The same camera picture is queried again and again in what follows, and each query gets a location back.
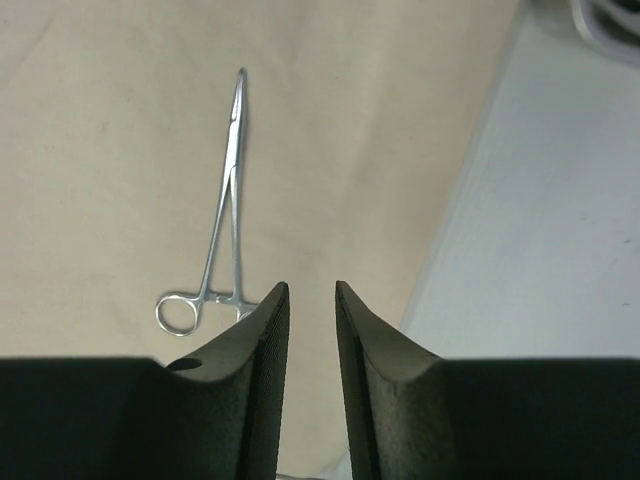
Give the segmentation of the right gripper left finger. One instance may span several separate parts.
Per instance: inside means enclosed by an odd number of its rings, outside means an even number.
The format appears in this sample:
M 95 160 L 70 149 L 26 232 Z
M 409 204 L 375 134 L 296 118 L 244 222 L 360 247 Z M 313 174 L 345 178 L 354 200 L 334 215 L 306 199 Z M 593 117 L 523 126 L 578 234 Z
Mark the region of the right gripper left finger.
M 272 479 L 289 342 L 278 283 L 245 319 L 161 365 L 5 358 L 5 479 Z

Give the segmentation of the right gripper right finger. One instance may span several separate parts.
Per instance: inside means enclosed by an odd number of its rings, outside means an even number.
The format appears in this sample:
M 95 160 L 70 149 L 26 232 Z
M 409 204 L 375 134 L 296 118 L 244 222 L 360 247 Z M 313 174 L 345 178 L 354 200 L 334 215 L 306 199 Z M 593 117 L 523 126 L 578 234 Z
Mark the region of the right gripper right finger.
M 635 479 L 632 359 L 447 360 L 346 282 L 335 314 L 356 479 Z

